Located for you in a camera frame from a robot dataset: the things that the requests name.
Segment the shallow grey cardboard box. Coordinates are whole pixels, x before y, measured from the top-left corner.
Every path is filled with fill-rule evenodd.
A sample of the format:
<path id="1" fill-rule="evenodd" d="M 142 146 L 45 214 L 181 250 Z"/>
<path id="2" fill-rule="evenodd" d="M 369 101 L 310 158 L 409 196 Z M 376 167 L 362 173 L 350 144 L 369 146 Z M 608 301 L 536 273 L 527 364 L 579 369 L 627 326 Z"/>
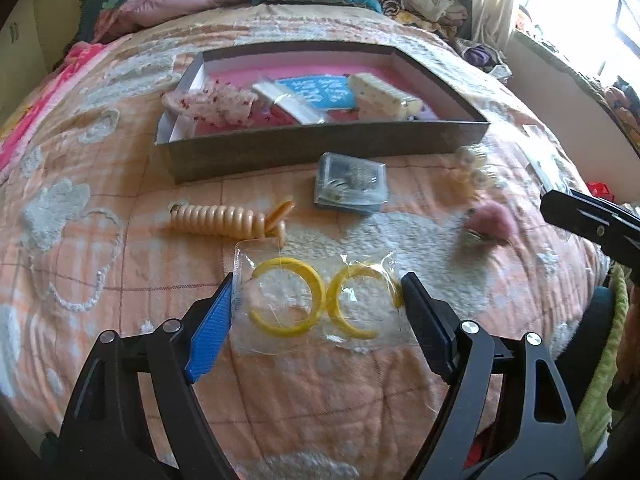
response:
<path id="1" fill-rule="evenodd" d="M 164 110 L 155 144 L 178 183 L 316 162 L 325 152 L 363 158 L 448 154 L 484 138 L 489 122 L 450 84 L 398 47 L 347 41 L 244 44 L 199 53 L 177 87 L 209 81 L 246 87 L 258 80 L 346 76 L 369 72 L 420 98 L 426 110 L 404 122 L 362 122 L 357 113 L 330 124 L 288 125 L 256 119 L 250 127 L 220 130 Z"/>

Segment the cream wardrobe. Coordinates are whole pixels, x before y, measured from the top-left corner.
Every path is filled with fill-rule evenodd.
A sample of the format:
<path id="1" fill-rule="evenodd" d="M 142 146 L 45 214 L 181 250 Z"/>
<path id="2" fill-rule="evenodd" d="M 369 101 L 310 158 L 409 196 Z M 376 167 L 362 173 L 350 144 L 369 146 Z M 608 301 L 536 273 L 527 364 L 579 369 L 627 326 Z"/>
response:
<path id="1" fill-rule="evenodd" d="M 48 70 L 36 29 L 34 0 L 18 0 L 1 29 L 0 113 L 5 122 Z"/>

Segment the dotted chiffon bow hair clip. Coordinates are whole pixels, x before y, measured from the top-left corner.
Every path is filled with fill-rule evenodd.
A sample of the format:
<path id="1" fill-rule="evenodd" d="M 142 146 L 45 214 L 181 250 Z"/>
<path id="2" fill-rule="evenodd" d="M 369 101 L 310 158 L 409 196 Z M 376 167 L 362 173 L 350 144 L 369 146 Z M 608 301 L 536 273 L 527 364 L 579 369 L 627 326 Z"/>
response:
<path id="1" fill-rule="evenodd" d="M 168 91 L 160 100 L 178 115 L 222 128 L 250 126 L 250 115 L 259 98 L 252 90 L 214 81 L 201 89 Z"/>

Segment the cream white hair clip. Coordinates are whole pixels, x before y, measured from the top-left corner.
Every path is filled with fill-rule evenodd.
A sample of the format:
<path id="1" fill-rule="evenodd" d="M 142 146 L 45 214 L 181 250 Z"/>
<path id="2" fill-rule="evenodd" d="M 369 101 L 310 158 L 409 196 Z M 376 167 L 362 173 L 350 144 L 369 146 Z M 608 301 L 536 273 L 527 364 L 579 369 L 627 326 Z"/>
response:
<path id="1" fill-rule="evenodd" d="M 389 84 L 371 73 L 351 74 L 347 78 L 356 102 L 358 119 L 408 120 L 424 107 L 421 99 Z"/>

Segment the rhinestone jewelry in grey packet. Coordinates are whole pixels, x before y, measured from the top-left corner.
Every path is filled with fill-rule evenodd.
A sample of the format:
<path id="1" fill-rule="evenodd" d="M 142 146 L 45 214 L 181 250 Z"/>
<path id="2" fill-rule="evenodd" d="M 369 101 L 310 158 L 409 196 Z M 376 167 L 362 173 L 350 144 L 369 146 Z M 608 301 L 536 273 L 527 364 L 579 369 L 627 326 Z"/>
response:
<path id="1" fill-rule="evenodd" d="M 388 201 L 386 165 L 325 152 L 319 160 L 314 204 L 322 208 L 374 214 Z"/>

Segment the window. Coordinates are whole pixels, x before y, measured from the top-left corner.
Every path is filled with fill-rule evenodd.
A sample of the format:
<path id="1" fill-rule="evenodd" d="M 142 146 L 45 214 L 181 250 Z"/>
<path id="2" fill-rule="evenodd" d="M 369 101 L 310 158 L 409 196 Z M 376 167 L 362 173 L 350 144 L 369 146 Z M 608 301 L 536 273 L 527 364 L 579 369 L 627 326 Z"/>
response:
<path id="1" fill-rule="evenodd" d="M 518 0 L 516 28 L 578 73 L 638 87 L 638 19 L 625 0 Z"/>

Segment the yellow hoop earrings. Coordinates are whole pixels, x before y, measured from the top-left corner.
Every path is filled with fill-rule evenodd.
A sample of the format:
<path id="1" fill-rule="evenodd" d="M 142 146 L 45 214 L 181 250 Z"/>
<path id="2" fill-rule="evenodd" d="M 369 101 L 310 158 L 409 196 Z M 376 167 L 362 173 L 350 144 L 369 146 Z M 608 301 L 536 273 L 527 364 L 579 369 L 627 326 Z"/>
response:
<path id="1" fill-rule="evenodd" d="M 235 246 L 231 344 L 243 353 L 334 346 L 368 352 L 412 341 L 387 248 Z"/>

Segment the pink cartoon blanket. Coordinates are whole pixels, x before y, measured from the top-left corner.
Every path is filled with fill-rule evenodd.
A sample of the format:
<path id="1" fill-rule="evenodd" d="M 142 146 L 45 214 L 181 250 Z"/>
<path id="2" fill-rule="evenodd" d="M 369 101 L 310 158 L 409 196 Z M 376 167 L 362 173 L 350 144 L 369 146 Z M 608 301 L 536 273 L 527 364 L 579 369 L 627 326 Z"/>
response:
<path id="1" fill-rule="evenodd" d="M 20 159 L 43 118 L 111 50 L 112 47 L 106 44 L 88 44 L 85 41 L 74 44 L 62 64 L 44 78 L 14 110 L 1 126 L 2 179 Z"/>

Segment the red ball earrings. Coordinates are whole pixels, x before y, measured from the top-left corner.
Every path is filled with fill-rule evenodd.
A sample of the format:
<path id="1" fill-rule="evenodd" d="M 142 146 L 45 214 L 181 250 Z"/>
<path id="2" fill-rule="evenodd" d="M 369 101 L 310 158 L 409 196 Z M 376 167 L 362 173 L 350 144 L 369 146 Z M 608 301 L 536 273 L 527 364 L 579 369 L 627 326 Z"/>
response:
<path id="1" fill-rule="evenodd" d="M 252 84 L 252 90 L 264 103 L 262 107 L 265 110 L 291 118 L 299 125 L 325 125 L 330 122 L 326 113 L 311 105 L 303 96 L 280 82 L 261 79 Z"/>

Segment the red plastic bag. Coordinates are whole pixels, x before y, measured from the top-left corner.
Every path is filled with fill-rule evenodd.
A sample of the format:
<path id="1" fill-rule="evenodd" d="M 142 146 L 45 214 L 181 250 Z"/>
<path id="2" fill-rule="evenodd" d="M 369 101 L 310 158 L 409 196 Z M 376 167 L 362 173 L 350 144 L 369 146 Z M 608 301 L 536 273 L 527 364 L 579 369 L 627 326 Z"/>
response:
<path id="1" fill-rule="evenodd" d="M 615 202 L 615 195 L 611 192 L 608 186 L 603 182 L 588 182 L 587 188 L 593 197 L 600 198 L 600 200 L 607 200 L 608 202 Z"/>

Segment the cream curtain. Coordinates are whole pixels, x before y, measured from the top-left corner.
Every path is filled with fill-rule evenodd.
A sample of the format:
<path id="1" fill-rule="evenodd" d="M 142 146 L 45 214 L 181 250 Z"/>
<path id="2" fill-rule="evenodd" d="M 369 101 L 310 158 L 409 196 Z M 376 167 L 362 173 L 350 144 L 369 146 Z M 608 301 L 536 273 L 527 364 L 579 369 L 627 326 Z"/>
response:
<path id="1" fill-rule="evenodd" d="M 516 0 L 472 0 L 472 40 L 506 53 L 515 15 Z"/>

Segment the peach and white quilt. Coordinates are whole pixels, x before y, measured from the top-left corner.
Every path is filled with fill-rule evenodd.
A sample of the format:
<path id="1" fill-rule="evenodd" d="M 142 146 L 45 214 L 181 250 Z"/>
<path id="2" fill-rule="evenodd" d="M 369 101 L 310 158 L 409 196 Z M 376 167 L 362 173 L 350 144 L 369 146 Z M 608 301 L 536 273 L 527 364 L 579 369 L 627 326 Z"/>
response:
<path id="1" fill-rule="evenodd" d="M 160 95 L 205 50 L 277 40 L 389 44 L 412 54 L 489 120 L 495 184 L 518 228 L 509 244 L 463 249 L 477 200 L 450 156 L 392 157 L 390 201 L 360 219 L 312 203 L 314 170 L 294 166 L 175 185 L 158 154 Z M 534 330 L 552 348 L 582 317 L 608 270 L 593 244 L 542 220 L 521 141 L 544 148 L 571 186 L 584 182 L 558 139 L 505 86 L 436 36 L 334 6 L 207 11 L 119 40 L 41 119 L 1 187 L 1 391 L 21 425 L 58 431 L 96 336 L 154 330 L 210 295 L 230 271 L 231 240 L 166 230 L 175 202 L 268 210 L 285 197 L 286 251 L 317 261 L 387 248 L 401 271 L 488 332 Z M 445 386 L 414 344 L 375 350 L 318 344 L 256 356 L 224 347 L 196 385 L 210 428 L 253 478 L 399 479 Z"/>

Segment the small clear plastic bag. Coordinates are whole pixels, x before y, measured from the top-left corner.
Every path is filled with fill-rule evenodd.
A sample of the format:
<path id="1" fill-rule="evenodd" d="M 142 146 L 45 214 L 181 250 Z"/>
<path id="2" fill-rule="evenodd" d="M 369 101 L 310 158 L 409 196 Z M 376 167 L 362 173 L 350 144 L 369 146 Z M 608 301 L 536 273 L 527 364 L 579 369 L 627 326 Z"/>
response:
<path id="1" fill-rule="evenodd" d="M 526 160 L 525 169 L 541 187 L 541 193 L 559 191 L 567 193 L 570 187 L 556 163 L 552 153 L 553 145 L 538 136 L 539 129 L 533 125 L 525 125 L 518 147 Z"/>

